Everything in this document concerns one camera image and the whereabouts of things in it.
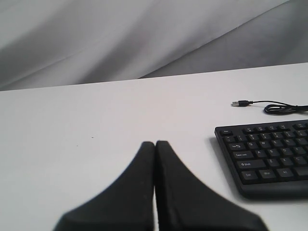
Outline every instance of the table surface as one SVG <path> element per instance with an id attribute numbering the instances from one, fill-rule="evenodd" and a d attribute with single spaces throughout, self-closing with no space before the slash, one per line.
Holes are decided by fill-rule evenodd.
<path id="1" fill-rule="evenodd" d="M 214 136 L 218 126 L 307 119 L 266 104 L 307 104 L 308 63 L 0 92 L 0 230 L 52 230 L 104 190 L 143 141 L 167 140 L 207 186 L 259 214 L 271 231 L 307 230 L 308 200 L 242 198 Z"/>

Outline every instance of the black keyboard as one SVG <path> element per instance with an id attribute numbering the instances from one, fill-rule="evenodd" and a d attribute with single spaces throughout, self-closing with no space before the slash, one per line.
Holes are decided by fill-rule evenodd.
<path id="1" fill-rule="evenodd" d="M 308 120 L 215 128 L 246 198 L 308 198 Z"/>

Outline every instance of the ctrl key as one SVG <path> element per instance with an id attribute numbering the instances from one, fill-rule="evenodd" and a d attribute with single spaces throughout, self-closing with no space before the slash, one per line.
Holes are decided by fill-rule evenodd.
<path id="1" fill-rule="evenodd" d="M 258 176 L 256 175 L 255 171 L 245 171 L 241 172 L 243 177 L 243 182 L 245 183 L 253 183 L 258 180 Z"/>

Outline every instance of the keyboard key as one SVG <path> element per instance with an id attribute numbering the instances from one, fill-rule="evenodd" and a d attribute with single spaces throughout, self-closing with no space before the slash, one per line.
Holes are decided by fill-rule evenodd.
<path id="1" fill-rule="evenodd" d="M 295 131 L 296 136 L 298 137 L 305 137 L 307 133 L 305 131 Z"/>
<path id="2" fill-rule="evenodd" d="M 243 135 L 238 135 L 236 138 L 239 142 L 246 142 L 247 141 L 246 136 L 243 136 Z"/>
<path id="3" fill-rule="evenodd" d="M 282 164 L 284 166 L 292 166 L 293 162 L 290 158 L 286 157 L 286 158 L 280 158 L 280 161 L 282 162 Z"/>
<path id="4" fill-rule="evenodd" d="M 285 145 L 287 147 L 294 147 L 294 146 L 296 146 L 296 143 L 292 139 L 283 140 L 283 142 L 285 143 Z"/>
<path id="5" fill-rule="evenodd" d="M 252 155 L 251 151 L 243 151 L 243 152 L 234 152 L 233 156 L 235 159 L 249 159 L 254 158 L 254 155 Z"/>
<path id="6" fill-rule="evenodd" d="M 296 147 L 294 148 L 294 151 L 297 155 L 305 155 L 306 151 L 302 147 Z"/>
<path id="7" fill-rule="evenodd" d="M 292 171 L 289 168 L 279 168 L 279 169 L 277 169 L 277 172 L 278 172 L 279 176 L 282 177 L 282 178 L 294 176 Z"/>
<path id="8" fill-rule="evenodd" d="M 306 165 L 307 164 L 307 161 L 302 156 L 294 157 L 294 162 L 297 165 Z"/>
<path id="9" fill-rule="evenodd" d="M 265 127 L 256 127 L 257 132 L 265 132 L 266 128 Z"/>
<path id="10" fill-rule="evenodd" d="M 307 127 L 306 127 L 305 124 L 295 124 L 295 125 L 294 125 L 294 128 L 295 128 L 296 130 L 305 130 Z"/>
<path id="11" fill-rule="evenodd" d="M 261 148 L 264 148 L 264 149 L 271 148 L 271 145 L 269 144 L 268 141 L 260 141 L 259 145 Z"/>
<path id="12" fill-rule="evenodd" d="M 244 132 L 245 134 L 254 133 L 254 129 L 253 129 L 253 128 L 245 128 L 245 129 L 243 130 L 243 132 Z"/>
<path id="13" fill-rule="evenodd" d="M 271 134 L 275 139 L 283 139 L 282 133 L 281 132 L 273 132 Z"/>
<path id="14" fill-rule="evenodd" d="M 304 138 L 297 138 L 296 142 L 298 143 L 298 145 L 307 145 L 308 144 L 307 140 L 305 140 Z"/>
<path id="15" fill-rule="evenodd" d="M 295 167 L 294 170 L 300 177 L 308 176 L 308 167 Z"/>
<path id="16" fill-rule="evenodd" d="M 247 146 L 248 146 L 248 148 L 251 149 L 251 150 L 259 149 L 257 143 L 255 143 L 255 142 L 248 142 L 248 143 L 247 143 Z"/>
<path id="17" fill-rule="evenodd" d="M 222 136 L 232 136 L 232 135 L 233 135 L 232 131 L 230 131 L 230 130 L 223 130 L 223 131 L 220 131 L 220 134 L 221 134 Z"/>
<path id="18" fill-rule="evenodd" d="M 271 140 L 271 137 L 268 133 L 261 133 L 260 136 L 261 136 L 261 139 L 264 140 L 264 141 L 270 141 Z"/>
<path id="19" fill-rule="evenodd" d="M 255 153 L 256 153 L 258 158 L 265 158 L 265 157 L 267 157 L 264 150 L 257 150 L 257 151 L 255 151 Z"/>
<path id="20" fill-rule="evenodd" d="M 258 141 L 259 137 L 256 134 L 249 134 L 248 138 L 250 139 L 250 141 Z"/>
<path id="21" fill-rule="evenodd" d="M 233 136 L 226 136 L 226 137 L 224 137 L 224 140 L 225 140 L 225 142 L 227 142 L 227 143 L 233 143 L 233 142 L 235 142 L 235 139 L 234 139 Z"/>
<path id="22" fill-rule="evenodd" d="M 263 160 L 244 160 L 237 161 L 237 165 L 240 169 L 247 168 L 263 168 L 265 167 L 265 163 Z"/>
<path id="23" fill-rule="evenodd" d="M 244 178 L 244 180 L 246 182 L 258 179 L 258 176 L 256 175 L 255 171 L 245 171 L 245 172 L 242 172 L 242 176 L 243 176 L 243 178 Z"/>
<path id="24" fill-rule="evenodd" d="M 273 179 L 276 178 L 275 173 L 271 169 L 259 170 L 259 173 L 263 179 Z"/>
<path id="25" fill-rule="evenodd" d="M 243 143 L 229 143 L 229 148 L 231 151 L 243 151 L 246 150 Z"/>
<path id="26" fill-rule="evenodd" d="M 281 141 L 271 141 L 271 143 L 275 148 L 282 148 L 283 147 L 283 144 L 281 143 Z"/>
<path id="27" fill-rule="evenodd" d="M 277 151 L 277 149 L 268 149 L 267 152 L 268 152 L 268 154 L 269 154 L 271 157 L 280 156 L 280 154 L 279 154 L 279 152 Z"/>
<path id="28" fill-rule="evenodd" d="M 289 128 L 286 125 L 284 125 L 284 124 L 279 125 L 278 129 L 280 131 L 288 131 L 289 130 Z"/>
<path id="29" fill-rule="evenodd" d="M 278 129 L 275 126 L 269 126 L 270 131 L 277 131 Z"/>
<path id="30" fill-rule="evenodd" d="M 280 164 L 276 159 L 267 159 L 267 163 L 269 164 L 270 167 L 279 167 Z"/>
<path id="31" fill-rule="evenodd" d="M 280 151 L 284 156 L 294 155 L 292 150 L 289 148 L 281 148 Z"/>
<path id="32" fill-rule="evenodd" d="M 285 131 L 283 133 L 283 135 L 285 136 L 285 138 L 294 138 L 295 137 L 295 134 L 290 132 L 290 131 Z"/>

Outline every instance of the black object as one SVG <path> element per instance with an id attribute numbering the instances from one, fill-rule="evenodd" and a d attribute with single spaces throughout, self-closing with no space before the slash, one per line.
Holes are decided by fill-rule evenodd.
<path id="1" fill-rule="evenodd" d="M 257 215 L 224 199 L 197 179 L 167 141 L 156 144 L 154 182 L 160 231 L 267 230 Z"/>
<path id="2" fill-rule="evenodd" d="M 275 103 L 269 104 L 264 108 L 264 112 L 270 115 L 288 115 L 292 113 L 303 113 L 308 111 L 308 105 L 304 106 L 297 106 L 297 105 L 290 105 L 287 103 L 277 102 L 277 101 L 269 101 L 269 100 L 262 100 L 262 101 L 248 101 L 248 100 L 239 100 L 232 102 L 233 107 L 247 107 L 253 103 Z"/>
<path id="3" fill-rule="evenodd" d="M 244 197 L 308 198 L 306 129 L 308 120 L 215 128 L 236 186 Z M 230 137 L 225 139 L 226 130 L 233 134 L 234 142 L 228 142 L 232 141 Z"/>
<path id="4" fill-rule="evenodd" d="M 63 215 L 55 231 L 152 231 L 155 146 L 142 143 L 121 176 L 105 191 Z"/>

